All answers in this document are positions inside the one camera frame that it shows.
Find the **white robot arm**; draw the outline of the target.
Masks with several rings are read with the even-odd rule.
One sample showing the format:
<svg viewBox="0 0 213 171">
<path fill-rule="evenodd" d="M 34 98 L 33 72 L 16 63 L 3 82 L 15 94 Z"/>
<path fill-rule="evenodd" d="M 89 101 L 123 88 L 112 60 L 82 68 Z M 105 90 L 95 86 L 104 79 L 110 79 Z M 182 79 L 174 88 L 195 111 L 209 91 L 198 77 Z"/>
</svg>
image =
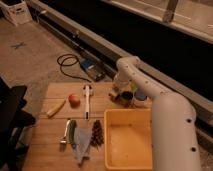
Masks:
<svg viewBox="0 0 213 171">
<path fill-rule="evenodd" d="M 196 110 L 183 95 L 139 70 L 137 56 L 117 60 L 114 85 L 121 90 L 133 81 L 152 100 L 153 171 L 202 171 L 196 135 Z"/>
</svg>

